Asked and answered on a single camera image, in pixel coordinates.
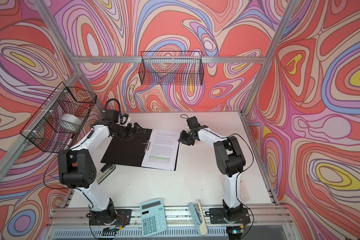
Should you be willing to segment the teal clip folder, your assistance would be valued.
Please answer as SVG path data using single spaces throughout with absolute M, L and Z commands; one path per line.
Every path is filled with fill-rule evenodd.
M 152 129 L 146 129 L 145 133 L 136 134 L 129 140 L 113 137 L 101 163 L 141 167 L 151 133 Z

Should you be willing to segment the white printed paper sheets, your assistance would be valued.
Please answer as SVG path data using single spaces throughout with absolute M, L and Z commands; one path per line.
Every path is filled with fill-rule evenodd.
M 179 137 L 179 131 L 153 129 L 141 167 L 174 171 Z

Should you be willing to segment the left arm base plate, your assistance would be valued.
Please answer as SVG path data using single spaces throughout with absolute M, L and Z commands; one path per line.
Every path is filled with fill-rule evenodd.
M 129 225 L 132 209 L 116 209 L 114 213 L 102 211 L 95 212 L 90 210 L 86 215 L 89 218 L 90 226 L 119 226 Z

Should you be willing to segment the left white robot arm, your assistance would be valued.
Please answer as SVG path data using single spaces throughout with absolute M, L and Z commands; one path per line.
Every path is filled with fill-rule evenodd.
M 138 123 L 121 125 L 114 120 L 95 122 L 91 131 L 72 148 L 58 156 L 59 180 L 83 196 L 89 205 L 89 218 L 111 225 L 117 218 L 114 203 L 100 188 L 92 155 L 108 137 L 129 140 L 145 132 Z

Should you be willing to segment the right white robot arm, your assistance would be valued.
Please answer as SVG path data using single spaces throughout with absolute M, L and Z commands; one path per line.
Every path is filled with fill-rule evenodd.
M 193 146 L 196 141 L 207 143 L 214 148 L 217 167 L 224 180 L 223 208 L 229 215 L 238 213 L 243 204 L 238 197 L 237 180 L 246 164 L 239 141 L 234 136 L 220 136 L 207 126 L 181 131 L 179 143 Z

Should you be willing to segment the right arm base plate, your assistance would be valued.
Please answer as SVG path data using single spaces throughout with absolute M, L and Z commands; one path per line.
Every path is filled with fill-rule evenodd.
M 211 224 L 240 224 L 246 226 L 251 223 L 248 209 L 241 206 L 234 213 L 225 208 L 210 208 L 205 213 L 210 217 Z

